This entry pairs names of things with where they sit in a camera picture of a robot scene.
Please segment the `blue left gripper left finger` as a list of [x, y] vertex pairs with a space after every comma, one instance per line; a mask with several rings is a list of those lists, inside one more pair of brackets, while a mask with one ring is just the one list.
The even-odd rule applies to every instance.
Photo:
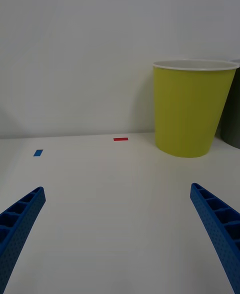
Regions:
[[4, 293], [29, 233], [46, 202], [37, 187], [0, 214], [0, 293]]

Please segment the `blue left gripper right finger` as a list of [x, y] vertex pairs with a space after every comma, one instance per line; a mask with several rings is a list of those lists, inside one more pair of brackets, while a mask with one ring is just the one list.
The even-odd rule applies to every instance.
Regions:
[[240, 293], [240, 214], [197, 183], [190, 199], [235, 294]]

